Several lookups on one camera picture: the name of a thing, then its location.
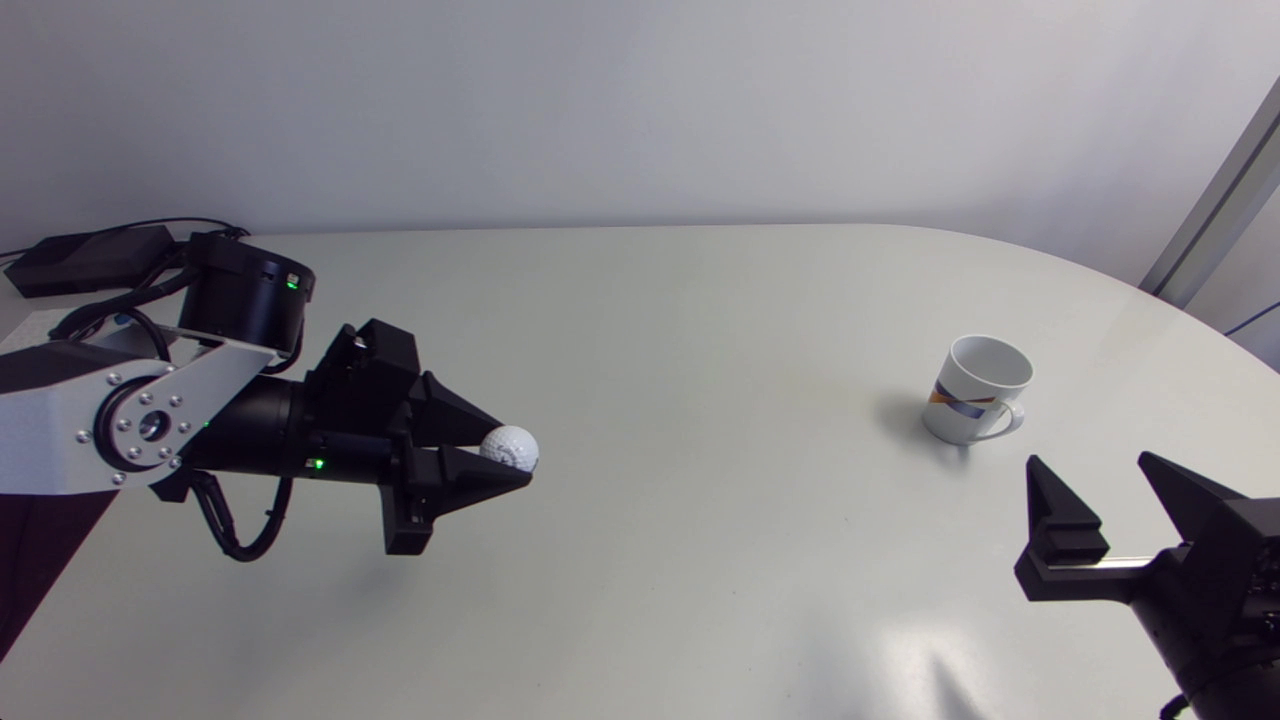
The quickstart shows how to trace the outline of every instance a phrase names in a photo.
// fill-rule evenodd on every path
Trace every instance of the wall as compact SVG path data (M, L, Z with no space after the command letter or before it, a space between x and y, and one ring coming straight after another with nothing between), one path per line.
M1274 0L5 0L0 246L873 220L1137 282L1277 32Z

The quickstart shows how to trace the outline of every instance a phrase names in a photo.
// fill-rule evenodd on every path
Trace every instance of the white table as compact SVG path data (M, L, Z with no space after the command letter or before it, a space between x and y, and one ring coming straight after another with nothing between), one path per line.
M1153 717L1176 688L1126 607L1023 598L1027 456L1098 511L1112 555L1176 542L1143 450L1280 495L1275 373L1132 287L989 240L255 241L319 275L293 377L343 322L404 327L425 368L534 430L534 484L406 559L381 553L372 488L302 482L252 565L193 505L124 493L0 665L0 717ZM969 332L1021 346L1037 377L1021 430L960 450L918 414ZM248 533L274 482L228 484Z

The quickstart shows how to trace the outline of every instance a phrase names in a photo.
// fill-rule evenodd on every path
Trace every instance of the golf ball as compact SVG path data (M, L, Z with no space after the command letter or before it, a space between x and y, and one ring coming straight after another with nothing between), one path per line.
M480 456L532 473L538 466L538 441L525 428L500 425L484 437Z

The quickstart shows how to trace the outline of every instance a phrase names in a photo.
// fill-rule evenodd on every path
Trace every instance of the mug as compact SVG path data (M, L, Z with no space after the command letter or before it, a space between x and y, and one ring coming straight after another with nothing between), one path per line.
M1023 406L1015 398L1033 374L1032 361L1002 340L984 334L957 338L924 406L924 427L952 445L1007 436L1023 427ZM1009 415L1009 424L991 432L1001 415Z

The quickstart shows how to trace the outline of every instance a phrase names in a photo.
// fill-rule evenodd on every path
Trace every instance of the black cable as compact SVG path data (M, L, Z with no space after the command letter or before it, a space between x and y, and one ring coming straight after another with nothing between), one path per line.
M127 231L129 228L141 228L141 227L145 227L145 225L163 225L165 223L209 223L211 225L221 225L224 228L224 231L225 231L224 234L228 234L228 237L237 237L237 238L239 238L239 237L247 237L247 236L253 234L253 233L248 232L247 229L244 229L244 228L242 228L239 225L233 225L233 224L228 223L227 220L219 220L216 218L200 218L200 217L195 217L195 215L189 215L189 217L188 215L179 215L179 217L174 217L174 218L152 218L150 220L137 220L137 222L133 222L133 223L124 223L123 225L113 225L110 228L102 228L100 231L93 231L93 232L91 232L88 234L102 234L102 233L108 233L108 232L120 232L120 231Z
M261 373L264 375L279 375L280 373L288 370L298 361L298 355L302 355L302 334L307 329L306 320L298 323L298 340L293 341L293 354L289 355L283 363L276 363L268 368L262 368Z
M209 224L212 224L212 225L221 225L223 229L219 231L219 232L221 232L221 234L224 234L224 236L227 236L227 237L229 237L232 240L239 240L242 237L248 237L248 236L253 234L253 233L248 232L247 229L244 229L244 228L242 228L239 225L233 225L232 223L228 223L227 220L219 220L216 218L200 218L200 217L196 217L196 215L191 215L191 217L179 215L179 217L173 217L173 218L152 218L150 220L137 220L137 222L133 222L133 223L124 223L123 225L113 225L113 227L109 227L109 228L102 228L100 231L91 231L91 232L84 233L84 234L95 236L95 234L102 234L102 233L108 233L108 232L127 231L129 228L141 228L141 227L145 227L145 225L160 225L160 224L164 224L164 223L209 223ZM0 258L9 258L9 256L13 256L13 255L23 255L26 252L31 252L35 249L36 249L36 246L32 245L31 247L23 247L22 250L9 250L8 252L0 252Z
M230 507L227 506L227 498L223 496L221 486L218 484L218 478L209 473L196 473L191 482L191 491L200 503L200 511L205 515L209 532L214 534L214 541L218 542L223 553L238 562L252 562L266 555L276 536L280 534L284 511L289 506L289 496L293 495L293 478L280 478L280 483L275 487L275 501L266 511L266 524L262 525L257 539L248 546L242 546L236 537L236 520L232 518Z
M133 322L136 322L140 328L146 331L147 337L151 338L151 343L156 346L156 357L164 360L165 363L173 361L173 357L169 356L169 342L165 341L164 333L161 333L160 328L151 322L151 318L147 318L146 313L138 310L137 307L129 307L128 310L120 313L120 315L133 318Z
M173 295L179 290L187 287L188 284L196 282L200 277L200 269L191 265L182 269L177 275L157 283L155 286L132 290L124 295L118 295L109 300L101 302L92 302L82 307L72 310L63 322L58 323L58 327L49 331L50 340L68 340L81 329L87 328L93 322L100 318L115 315L125 310L137 307L138 305L146 305L147 302L160 300L161 297Z
M1270 311L1275 310L1276 307L1280 307L1280 302L1276 302L1275 305L1271 305L1271 306L1270 306L1270 307L1267 307L1266 310L1262 310L1261 313L1258 313L1258 314L1253 315L1253 316L1252 316L1252 318L1249 318L1248 320L1244 320L1244 322L1243 322L1243 323L1240 323L1239 325L1235 325L1234 328L1231 328L1231 329L1226 331L1226 332L1225 332L1225 333L1222 333L1222 334L1224 334L1224 336L1226 336L1226 337L1231 337L1231 333L1234 333L1234 332L1236 332L1236 331L1243 331L1243 329L1244 329L1244 328L1245 328L1245 327L1247 327L1247 325L1248 325L1249 323L1252 323L1253 320L1257 320L1258 318L1261 318L1262 315L1266 315L1267 313L1270 313Z
M1190 705L1192 703L1187 700L1187 696L1180 694L1165 703L1165 707L1160 708L1160 720L1176 720L1184 710L1190 707Z

